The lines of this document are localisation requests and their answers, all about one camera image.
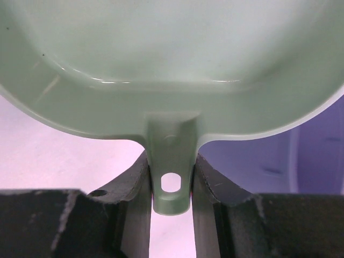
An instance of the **translucent green plastic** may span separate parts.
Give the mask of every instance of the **translucent green plastic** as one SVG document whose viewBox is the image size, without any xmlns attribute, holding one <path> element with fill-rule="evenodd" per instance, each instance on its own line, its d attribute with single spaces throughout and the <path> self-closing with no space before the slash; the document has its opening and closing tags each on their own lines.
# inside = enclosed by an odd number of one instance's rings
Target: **translucent green plastic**
<svg viewBox="0 0 344 258">
<path fill-rule="evenodd" d="M 58 130 L 142 144 L 154 210 L 174 215 L 201 145 L 286 131 L 342 95 L 343 28 L 341 0 L 0 0 L 0 93 Z"/>
</svg>

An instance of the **pale green glass object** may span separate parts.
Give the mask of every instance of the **pale green glass object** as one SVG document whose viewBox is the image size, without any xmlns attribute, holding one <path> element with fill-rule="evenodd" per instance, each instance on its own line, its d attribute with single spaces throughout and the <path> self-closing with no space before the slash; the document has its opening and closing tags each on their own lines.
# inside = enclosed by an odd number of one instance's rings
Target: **pale green glass object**
<svg viewBox="0 0 344 258">
<path fill-rule="evenodd" d="M 286 131 L 342 96 L 343 13 L 342 0 L 0 0 L 0 92 L 58 130 L 142 144 L 154 210 L 179 214 L 201 145 Z M 179 191 L 161 189 L 166 173 Z"/>
</svg>

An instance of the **pink background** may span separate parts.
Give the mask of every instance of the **pink background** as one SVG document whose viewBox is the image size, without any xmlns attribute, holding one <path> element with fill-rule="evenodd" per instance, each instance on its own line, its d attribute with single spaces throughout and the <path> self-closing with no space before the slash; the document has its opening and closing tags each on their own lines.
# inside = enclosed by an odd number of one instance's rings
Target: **pink background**
<svg viewBox="0 0 344 258">
<path fill-rule="evenodd" d="M 89 193 L 124 172 L 143 151 L 133 141 L 59 132 L 2 97 L 0 143 L 0 189 L 79 188 Z M 152 212 L 150 257 L 196 257 L 191 209 L 174 217 Z"/>
</svg>

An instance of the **white pink surface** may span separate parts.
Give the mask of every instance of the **white pink surface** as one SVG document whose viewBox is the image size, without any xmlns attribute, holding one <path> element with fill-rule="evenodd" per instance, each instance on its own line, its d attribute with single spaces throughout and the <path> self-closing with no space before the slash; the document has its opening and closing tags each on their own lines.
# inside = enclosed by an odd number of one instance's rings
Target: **white pink surface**
<svg viewBox="0 0 344 258">
<path fill-rule="evenodd" d="M 124 172 L 143 151 L 133 141 L 59 132 L 2 97 L 0 143 L 0 189 L 77 188 L 89 193 Z M 196 257 L 191 209 L 174 217 L 152 212 L 150 257 Z"/>
</svg>

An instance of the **hole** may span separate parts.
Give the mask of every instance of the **hole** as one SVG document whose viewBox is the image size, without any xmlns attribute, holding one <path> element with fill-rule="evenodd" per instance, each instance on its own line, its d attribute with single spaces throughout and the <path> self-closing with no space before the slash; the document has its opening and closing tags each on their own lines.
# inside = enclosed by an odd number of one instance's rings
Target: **hole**
<svg viewBox="0 0 344 258">
<path fill-rule="evenodd" d="M 176 192 L 181 188 L 182 178 L 176 173 L 167 173 L 161 177 L 161 189 L 165 192 Z"/>
<path fill-rule="evenodd" d="M 95 190 L 95 191 L 90 193 L 90 196 L 92 196 L 92 197 L 99 197 L 99 196 L 104 196 L 106 194 L 108 194 L 108 192 L 105 191 L 105 190 Z"/>
</svg>

